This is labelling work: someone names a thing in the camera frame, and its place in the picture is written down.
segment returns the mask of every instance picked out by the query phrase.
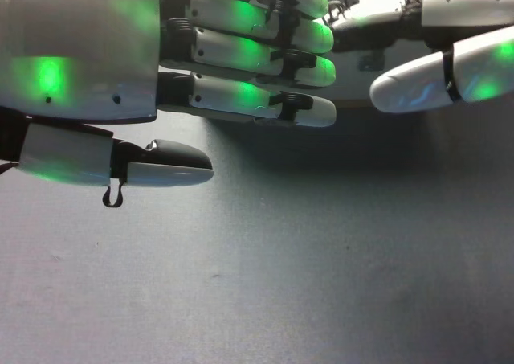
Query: gray background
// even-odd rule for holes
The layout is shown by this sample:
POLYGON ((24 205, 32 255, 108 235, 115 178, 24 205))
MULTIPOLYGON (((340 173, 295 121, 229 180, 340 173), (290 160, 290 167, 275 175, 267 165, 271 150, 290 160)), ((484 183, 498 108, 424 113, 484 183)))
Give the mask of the gray background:
POLYGON ((512 104, 329 130, 162 114, 116 136, 196 146, 216 176, 118 211, 4 175, 0 362, 511 364, 512 104))

